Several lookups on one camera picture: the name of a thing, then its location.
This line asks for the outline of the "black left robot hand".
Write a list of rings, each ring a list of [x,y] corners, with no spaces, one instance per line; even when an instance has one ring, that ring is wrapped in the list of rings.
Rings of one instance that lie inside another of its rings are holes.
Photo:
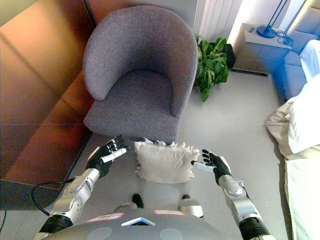
[[[125,145],[122,135],[118,135],[109,140],[105,145],[98,146],[88,157],[86,169],[94,168],[99,171],[102,178],[109,172],[114,160],[129,151],[129,146]]]

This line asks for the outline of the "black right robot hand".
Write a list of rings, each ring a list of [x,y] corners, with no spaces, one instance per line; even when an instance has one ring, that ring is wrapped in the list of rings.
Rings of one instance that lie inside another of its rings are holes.
[[[220,177],[224,175],[232,176],[230,166],[223,156],[217,156],[207,149],[202,149],[202,157],[204,162],[192,160],[191,164],[195,168],[214,173],[215,181],[218,185],[220,185]]]

